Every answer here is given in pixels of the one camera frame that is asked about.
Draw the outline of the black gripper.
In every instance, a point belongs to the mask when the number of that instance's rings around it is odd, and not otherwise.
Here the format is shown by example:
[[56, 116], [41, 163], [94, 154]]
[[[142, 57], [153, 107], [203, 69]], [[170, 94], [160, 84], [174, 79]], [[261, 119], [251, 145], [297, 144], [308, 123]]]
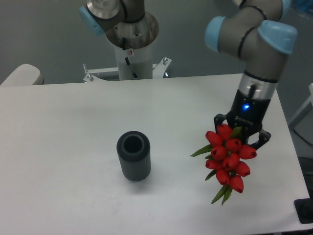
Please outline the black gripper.
[[270, 101], [270, 99], [249, 97], [238, 90], [230, 111], [214, 117], [215, 129], [222, 124], [227, 124], [231, 128], [240, 127], [242, 143], [248, 143], [249, 137], [258, 133], [258, 141], [248, 146], [254, 149], [261, 148], [271, 138], [271, 134], [263, 129], [262, 124]]

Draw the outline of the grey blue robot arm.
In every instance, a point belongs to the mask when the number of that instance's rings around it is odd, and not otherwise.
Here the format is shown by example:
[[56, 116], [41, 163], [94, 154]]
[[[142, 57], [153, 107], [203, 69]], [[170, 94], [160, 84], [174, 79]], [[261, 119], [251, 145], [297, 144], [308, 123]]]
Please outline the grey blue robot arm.
[[[246, 62], [230, 111], [216, 115], [214, 123], [241, 127], [244, 143], [258, 134], [255, 149], [270, 139], [262, 121], [297, 37], [294, 27], [280, 23], [290, 5], [288, 0], [243, 0], [235, 16], [214, 17], [204, 34], [210, 49]], [[164, 58], [153, 67], [151, 45], [159, 25], [144, 1], [89, 0], [79, 13], [94, 34], [105, 34], [113, 45], [120, 80], [164, 76], [170, 61]]]

